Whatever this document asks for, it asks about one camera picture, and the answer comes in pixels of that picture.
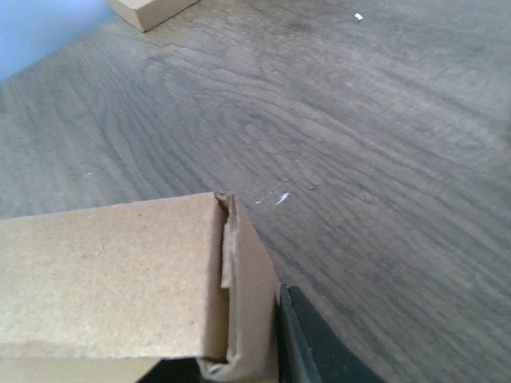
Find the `cardboard box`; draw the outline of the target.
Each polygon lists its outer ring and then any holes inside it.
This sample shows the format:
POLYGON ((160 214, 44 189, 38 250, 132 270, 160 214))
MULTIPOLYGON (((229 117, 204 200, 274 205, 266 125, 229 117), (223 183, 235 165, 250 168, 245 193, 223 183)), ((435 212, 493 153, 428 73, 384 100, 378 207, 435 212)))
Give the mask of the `cardboard box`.
POLYGON ((106 0, 121 18, 142 33, 169 20, 198 0, 106 0))
POLYGON ((278 301, 230 193, 1 223, 4 382, 138 382, 181 359, 213 382, 275 382, 278 301))

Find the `flat folded cardboard box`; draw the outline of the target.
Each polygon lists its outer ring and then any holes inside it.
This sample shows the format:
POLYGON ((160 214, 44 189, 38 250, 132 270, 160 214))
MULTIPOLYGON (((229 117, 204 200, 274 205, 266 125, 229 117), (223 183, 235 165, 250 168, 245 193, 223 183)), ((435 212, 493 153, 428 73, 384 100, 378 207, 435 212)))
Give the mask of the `flat folded cardboard box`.
POLYGON ((169 20, 198 0, 106 0, 121 18, 142 33, 169 20))

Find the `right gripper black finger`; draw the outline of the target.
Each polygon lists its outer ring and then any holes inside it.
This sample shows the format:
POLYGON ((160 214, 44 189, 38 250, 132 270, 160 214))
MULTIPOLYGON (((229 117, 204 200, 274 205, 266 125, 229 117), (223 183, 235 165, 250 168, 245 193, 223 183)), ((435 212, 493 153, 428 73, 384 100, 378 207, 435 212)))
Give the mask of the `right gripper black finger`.
POLYGON ((280 287, 277 338, 280 382, 384 382, 338 338, 297 286, 280 287))

